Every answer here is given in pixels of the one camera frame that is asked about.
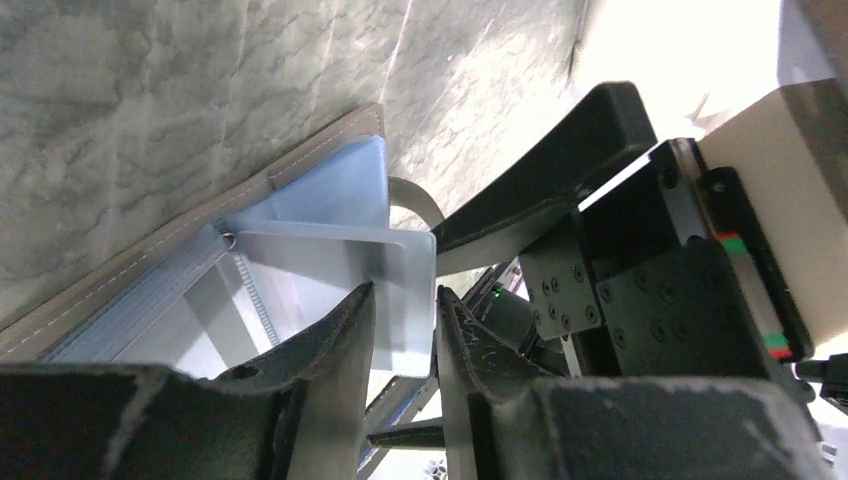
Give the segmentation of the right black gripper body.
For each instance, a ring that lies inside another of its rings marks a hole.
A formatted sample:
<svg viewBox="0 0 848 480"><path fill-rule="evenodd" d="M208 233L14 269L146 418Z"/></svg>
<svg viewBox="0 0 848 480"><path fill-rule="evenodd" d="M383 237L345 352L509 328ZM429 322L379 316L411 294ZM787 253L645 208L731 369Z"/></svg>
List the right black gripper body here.
<svg viewBox="0 0 848 480"><path fill-rule="evenodd" d="M634 173L558 220L520 255L536 339L525 352L570 377L774 381L811 349L733 170L692 139L667 140Z"/></svg>

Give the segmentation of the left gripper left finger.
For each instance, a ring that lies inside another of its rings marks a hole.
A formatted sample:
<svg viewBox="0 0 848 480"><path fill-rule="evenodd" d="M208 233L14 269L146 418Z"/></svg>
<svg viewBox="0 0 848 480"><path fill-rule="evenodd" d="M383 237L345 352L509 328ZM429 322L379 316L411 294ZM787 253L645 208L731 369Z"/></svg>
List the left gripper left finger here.
<svg viewBox="0 0 848 480"><path fill-rule="evenodd" d="M5 479L353 479L375 288L272 350L194 379L164 365L1 369Z"/></svg>

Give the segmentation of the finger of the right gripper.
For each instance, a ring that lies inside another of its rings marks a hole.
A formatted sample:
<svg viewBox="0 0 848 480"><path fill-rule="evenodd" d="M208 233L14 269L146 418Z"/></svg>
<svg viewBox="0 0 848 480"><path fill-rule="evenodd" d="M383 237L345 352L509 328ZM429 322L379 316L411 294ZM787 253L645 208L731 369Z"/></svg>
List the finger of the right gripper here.
<svg viewBox="0 0 848 480"><path fill-rule="evenodd" d="M634 83L596 85L518 161L433 228L437 275L517 257L656 142Z"/></svg>
<svg viewBox="0 0 848 480"><path fill-rule="evenodd" d="M372 447L403 450L444 450L442 421L415 421L398 424L366 436Z"/></svg>

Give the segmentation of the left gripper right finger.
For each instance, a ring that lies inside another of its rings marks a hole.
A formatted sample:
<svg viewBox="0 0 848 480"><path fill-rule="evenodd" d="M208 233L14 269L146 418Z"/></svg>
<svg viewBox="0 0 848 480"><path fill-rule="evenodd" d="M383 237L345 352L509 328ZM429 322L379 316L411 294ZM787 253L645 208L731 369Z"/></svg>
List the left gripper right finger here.
<svg viewBox="0 0 848 480"><path fill-rule="evenodd" d="M521 357L449 288L436 331L453 479L825 479L802 409L745 378L565 378Z"/></svg>

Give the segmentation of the white striped credit card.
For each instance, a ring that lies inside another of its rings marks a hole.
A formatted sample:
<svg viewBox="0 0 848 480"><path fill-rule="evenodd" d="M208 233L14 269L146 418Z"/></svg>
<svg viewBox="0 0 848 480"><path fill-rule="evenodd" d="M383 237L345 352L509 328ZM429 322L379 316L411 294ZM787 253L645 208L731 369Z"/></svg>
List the white striped credit card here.
<svg viewBox="0 0 848 480"><path fill-rule="evenodd" d="M236 238L279 340L314 324L358 285L371 282L373 368L404 377L429 374L436 308L432 234L254 221Z"/></svg>

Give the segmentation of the grey leather card holder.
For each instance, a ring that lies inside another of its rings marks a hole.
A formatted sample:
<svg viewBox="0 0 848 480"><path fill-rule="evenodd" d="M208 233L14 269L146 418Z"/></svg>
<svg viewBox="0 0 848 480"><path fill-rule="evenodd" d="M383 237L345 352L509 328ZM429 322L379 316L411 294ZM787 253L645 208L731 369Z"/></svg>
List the grey leather card holder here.
<svg viewBox="0 0 848 480"><path fill-rule="evenodd" d="M384 112L367 103L180 215L1 333L5 363L162 363L214 377L282 344L236 248L245 223L393 229L394 206L441 213L387 172Z"/></svg>

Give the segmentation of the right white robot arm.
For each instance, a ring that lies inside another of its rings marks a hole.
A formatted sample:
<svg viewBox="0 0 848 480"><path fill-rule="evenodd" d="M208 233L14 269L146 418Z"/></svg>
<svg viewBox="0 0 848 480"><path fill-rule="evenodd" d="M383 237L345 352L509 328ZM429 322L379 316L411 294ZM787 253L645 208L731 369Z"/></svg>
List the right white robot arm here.
<svg viewBox="0 0 848 480"><path fill-rule="evenodd" d="M538 338L582 376L750 376L753 334L847 443L847 5L593 1L569 116L451 216L454 273L519 256Z"/></svg>

